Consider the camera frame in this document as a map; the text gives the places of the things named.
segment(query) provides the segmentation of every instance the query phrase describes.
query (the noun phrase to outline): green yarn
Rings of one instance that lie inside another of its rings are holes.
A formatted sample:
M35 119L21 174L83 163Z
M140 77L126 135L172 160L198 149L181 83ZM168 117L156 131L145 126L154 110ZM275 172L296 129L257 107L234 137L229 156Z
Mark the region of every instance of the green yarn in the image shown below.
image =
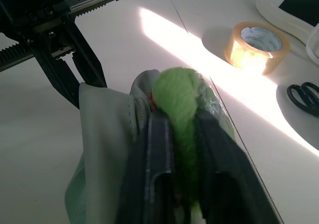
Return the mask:
M201 81L194 70L178 67L162 72L153 87L153 100L167 114L175 133L177 185L192 204L198 200L198 165L193 120Z

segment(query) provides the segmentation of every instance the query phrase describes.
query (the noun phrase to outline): white table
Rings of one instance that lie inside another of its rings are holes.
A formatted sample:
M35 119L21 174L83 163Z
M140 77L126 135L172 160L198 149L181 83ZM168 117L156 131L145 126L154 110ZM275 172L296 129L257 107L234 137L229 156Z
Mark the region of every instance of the white table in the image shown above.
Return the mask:
M190 66L211 76L284 222L314 224L319 121L296 108L285 90L304 81L318 84L319 68L300 50L266 77L244 75L223 61L235 24L265 22L254 2L121 0L76 23L103 64L109 88L128 92L147 69ZM294 49L302 47L290 40ZM63 195L82 153L79 112L34 59L0 73L0 87L1 223L66 224Z

